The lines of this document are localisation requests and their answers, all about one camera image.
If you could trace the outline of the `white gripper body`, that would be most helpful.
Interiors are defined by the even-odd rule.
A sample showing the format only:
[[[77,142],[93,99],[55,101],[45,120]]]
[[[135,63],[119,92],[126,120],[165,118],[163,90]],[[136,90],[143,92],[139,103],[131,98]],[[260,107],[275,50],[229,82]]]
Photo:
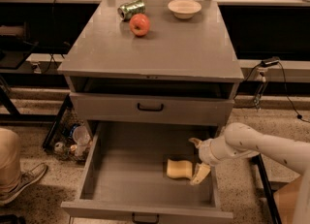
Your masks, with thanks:
[[[238,158],[252,158],[258,152],[252,150],[239,150],[226,143],[223,136],[201,141],[198,144],[199,157],[204,164],[216,166],[225,160]]]

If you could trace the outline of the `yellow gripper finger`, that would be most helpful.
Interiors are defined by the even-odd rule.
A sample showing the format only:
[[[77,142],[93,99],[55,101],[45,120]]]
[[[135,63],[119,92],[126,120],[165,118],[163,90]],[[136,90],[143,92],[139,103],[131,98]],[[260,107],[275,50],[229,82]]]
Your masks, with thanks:
[[[211,169],[210,166],[204,163],[197,163],[195,167],[195,172],[190,180],[191,185],[198,185],[203,182],[203,180],[209,175]]]
[[[198,138],[190,138],[189,142],[192,143],[195,146],[195,148],[199,148],[202,145],[202,140]]]

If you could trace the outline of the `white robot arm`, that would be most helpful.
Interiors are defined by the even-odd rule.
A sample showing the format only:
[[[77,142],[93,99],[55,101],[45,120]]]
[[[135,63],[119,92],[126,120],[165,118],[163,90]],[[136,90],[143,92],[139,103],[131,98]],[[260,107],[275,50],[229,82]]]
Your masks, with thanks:
[[[192,185],[200,184],[209,174],[210,168],[224,160],[235,159],[251,152],[258,152],[295,171],[302,176],[293,224],[309,224],[310,221],[310,143],[265,135],[248,125],[235,122],[229,124],[224,133],[201,141],[190,138],[199,151],[200,163],[191,178]]]

